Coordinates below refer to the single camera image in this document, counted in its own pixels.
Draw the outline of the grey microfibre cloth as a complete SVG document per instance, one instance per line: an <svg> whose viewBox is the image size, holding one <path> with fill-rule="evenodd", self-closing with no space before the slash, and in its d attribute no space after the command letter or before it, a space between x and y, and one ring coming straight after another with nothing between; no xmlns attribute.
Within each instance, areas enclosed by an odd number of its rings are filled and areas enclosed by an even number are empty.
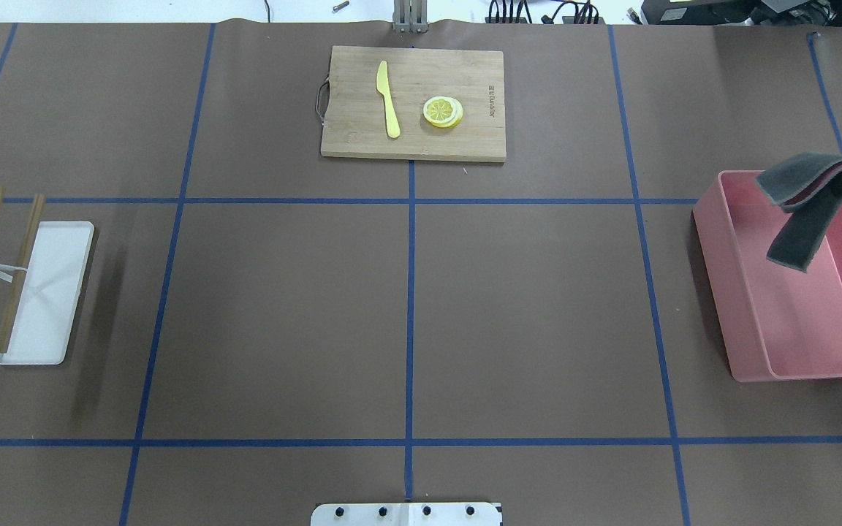
<svg viewBox="0 0 842 526"><path fill-rule="evenodd" d="M804 152L759 173L756 184L769 203L788 214L767 259L807 272L833 217L842 206L842 156Z"/></svg>

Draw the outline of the pink plastic bin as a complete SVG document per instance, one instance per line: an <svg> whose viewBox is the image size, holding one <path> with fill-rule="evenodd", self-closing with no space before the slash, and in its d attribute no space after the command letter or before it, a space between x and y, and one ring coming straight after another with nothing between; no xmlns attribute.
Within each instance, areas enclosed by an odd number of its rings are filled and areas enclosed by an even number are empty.
<svg viewBox="0 0 842 526"><path fill-rule="evenodd" d="M788 216L755 171L721 171L693 209L729 369L739 382L842 378L842 207L805 272L767 251Z"/></svg>

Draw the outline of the yellow lemon slice toy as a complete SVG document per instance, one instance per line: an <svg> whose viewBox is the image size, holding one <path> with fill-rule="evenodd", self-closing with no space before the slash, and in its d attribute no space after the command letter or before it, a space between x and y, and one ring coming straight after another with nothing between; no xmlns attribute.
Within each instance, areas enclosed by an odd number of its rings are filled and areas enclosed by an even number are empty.
<svg viewBox="0 0 842 526"><path fill-rule="evenodd" d="M454 97L434 96L423 106L423 117L437 129L451 129L461 122L463 116L463 106Z"/></svg>

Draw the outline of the yellow plastic knife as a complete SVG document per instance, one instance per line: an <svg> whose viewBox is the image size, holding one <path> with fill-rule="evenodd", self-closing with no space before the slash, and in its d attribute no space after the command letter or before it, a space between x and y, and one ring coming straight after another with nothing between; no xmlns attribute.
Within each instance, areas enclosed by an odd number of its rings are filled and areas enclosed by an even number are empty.
<svg viewBox="0 0 842 526"><path fill-rule="evenodd" d="M388 63L385 60L381 61L378 65L375 86L377 92L383 99L385 133L387 133L389 139L398 139L401 135L401 127L397 114L395 114L393 96L389 84Z"/></svg>

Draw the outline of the bamboo cutting board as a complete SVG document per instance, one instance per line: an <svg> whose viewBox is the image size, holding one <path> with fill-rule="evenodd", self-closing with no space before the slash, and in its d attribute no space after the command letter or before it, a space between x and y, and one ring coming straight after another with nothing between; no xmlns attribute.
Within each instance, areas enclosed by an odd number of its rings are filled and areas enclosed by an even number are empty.
<svg viewBox="0 0 842 526"><path fill-rule="evenodd" d="M383 60L401 127L395 140L387 136L375 86ZM501 51L337 45L330 54L328 88L323 156L498 164L507 159ZM457 126L437 129L425 120L424 103L434 96L459 100L464 116Z"/></svg>

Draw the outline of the white metal mounting plate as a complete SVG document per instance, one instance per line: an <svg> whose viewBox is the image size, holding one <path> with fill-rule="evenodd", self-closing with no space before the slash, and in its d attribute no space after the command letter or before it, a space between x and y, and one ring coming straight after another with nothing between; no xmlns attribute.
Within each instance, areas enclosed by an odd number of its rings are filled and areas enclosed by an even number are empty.
<svg viewBox="0 0 842 526"><path fill-rule="evenodd" d="M502 525L501 505L489 502L324 503L311 525Z"/></svg>

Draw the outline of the white rectangular tray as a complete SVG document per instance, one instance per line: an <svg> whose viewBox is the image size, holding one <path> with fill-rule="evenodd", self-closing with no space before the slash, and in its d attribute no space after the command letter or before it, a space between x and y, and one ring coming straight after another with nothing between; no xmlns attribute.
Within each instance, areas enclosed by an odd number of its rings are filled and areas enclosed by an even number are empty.
<svg viewBox="0 0 842 526"><path fill-rule="evenodd" d="M41 222L30 262L25 267L0 265L4 282L11 283L18 275L26 277L0 366L50 366L64 361L94 233L96 227L87 221Z"/></svg>

